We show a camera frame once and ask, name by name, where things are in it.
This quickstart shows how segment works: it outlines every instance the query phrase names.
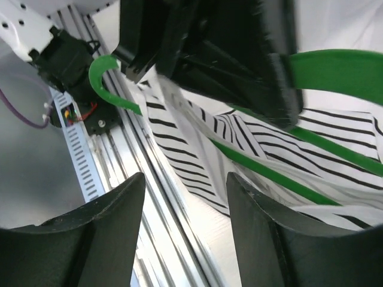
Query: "perforated metal strip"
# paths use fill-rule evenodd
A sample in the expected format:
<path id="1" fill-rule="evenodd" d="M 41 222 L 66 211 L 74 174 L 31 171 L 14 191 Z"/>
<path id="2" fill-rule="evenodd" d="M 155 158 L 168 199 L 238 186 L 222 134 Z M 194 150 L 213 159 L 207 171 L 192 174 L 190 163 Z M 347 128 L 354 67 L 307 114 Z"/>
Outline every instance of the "perforated metal strip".
<path id="1" fill-rule="evenodd" d="M 57 91 L 53 89 L 50 89 L 50 91 L 52 96 L 57 94 Z M 89 202 L 105 194 L 105 190 L 87 143 L 87 135 L 84 133 L 80 123 L 65 127 L 61 110 L 71 103 L 72 98 L 67 93 L 60 94 L 54 98 L 54 104 L 60 118 L 61 126 L 63 127 L 62 131 L 69 149 L 69 154 L 72 158 L 78 182 L 80 183 L 85 202 Z"/>

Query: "black and white striped cloth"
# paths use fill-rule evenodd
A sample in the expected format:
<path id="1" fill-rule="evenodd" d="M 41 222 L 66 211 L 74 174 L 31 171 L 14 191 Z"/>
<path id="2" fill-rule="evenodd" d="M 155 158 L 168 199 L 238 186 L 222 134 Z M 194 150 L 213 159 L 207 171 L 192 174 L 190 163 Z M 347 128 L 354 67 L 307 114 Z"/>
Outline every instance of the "black and white striped cloth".
<path id="1" fill-rule="evenodd" d="M 164 100 L 155 88 L 141 88 L 146 99 L 146 106 L 141 109 L 147 112 L 153 136 L 190 193 L 228 215 L 226 175 L 235 171 L 287 206 L 312 204 L 293 191 L 231 162 L 185 116 L 183 109 Z M 247 156 L 261 160 L 340 204 L 383 210 L 383 180 L 379 176 L 241 112 L 231 110 L 211 115 L 190 101 L 187 104 L 207 129 Z M 380 161 L 377 140 L 381 141 L 383 134 L 371 114 L 306 109 L 301 114 L 299 126 Z"/>

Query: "gray floor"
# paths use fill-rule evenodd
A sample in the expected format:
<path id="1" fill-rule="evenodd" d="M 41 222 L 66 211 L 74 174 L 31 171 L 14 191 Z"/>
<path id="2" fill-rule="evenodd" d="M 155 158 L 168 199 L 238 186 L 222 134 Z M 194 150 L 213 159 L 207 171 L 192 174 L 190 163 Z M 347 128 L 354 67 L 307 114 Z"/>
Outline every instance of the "gray floor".
<path id="1" fill-rule="evenodd" d="M 46 95 L 33 81 L 39 81 L 34 68 L 16 56 L 0 63 L 1 90 L 41 122 Z M 0 119 L 0 227 L 38 225 L 84 204 L 61 130 L 28 127 L 2 102 Z"/>

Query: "purple cable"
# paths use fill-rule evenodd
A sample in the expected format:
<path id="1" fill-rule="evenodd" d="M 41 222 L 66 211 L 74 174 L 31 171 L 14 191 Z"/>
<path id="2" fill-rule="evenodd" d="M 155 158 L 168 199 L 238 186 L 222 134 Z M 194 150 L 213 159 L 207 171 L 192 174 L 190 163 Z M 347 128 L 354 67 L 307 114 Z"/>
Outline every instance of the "purple cable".
<path id="1" fill-rule="evenodd" d="M 14 114 L 20 121 L 22 121 L 23 123 L 29 125 L 30 127 L 34 127 L 35 129 L 44 129 L 48 126 L 49 124 L 49 116 L 52 112 L 52 103 L 53 103 L 53 99 L 50 100 L 50 102 L 48 103 L 49 105 L 49 108 L 47 109 L 47 112 L 46 112 L 46 115 L 47 117 L 45 118 L 44 122 L 42 124 L 36 124 L 36 123 L 33 123 L 31 122 L 30 120 L 28 120 L 26 117 L 24 117 L 12 104 L 11 102 L 7 99 L 7 97 L 5 96 L 5 94 L 3 93 L 3 91 L 0 89 L 0 100 L 4 103 L 4 105 L 12 112 L 12 114 Z"/>

